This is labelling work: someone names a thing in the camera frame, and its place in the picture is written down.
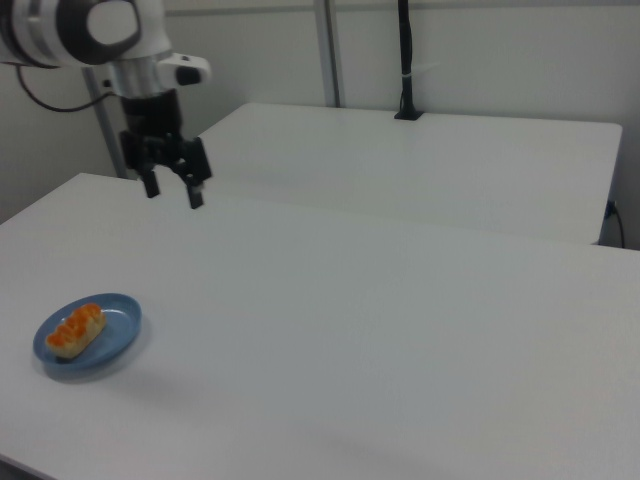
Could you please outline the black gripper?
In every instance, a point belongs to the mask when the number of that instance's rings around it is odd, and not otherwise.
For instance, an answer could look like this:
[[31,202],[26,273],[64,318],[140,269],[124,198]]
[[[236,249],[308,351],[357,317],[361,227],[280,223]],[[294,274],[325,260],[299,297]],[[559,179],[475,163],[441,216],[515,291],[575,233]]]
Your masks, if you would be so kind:
[[204,205],[204,181],[213,173],[199,137],[182,134],[182,113],[175,89],[147,98],[121,98],[127,128],[120,133],[125,163],[143,182],[146,196],[160,194],[156,165],[184,178],[190,207]]

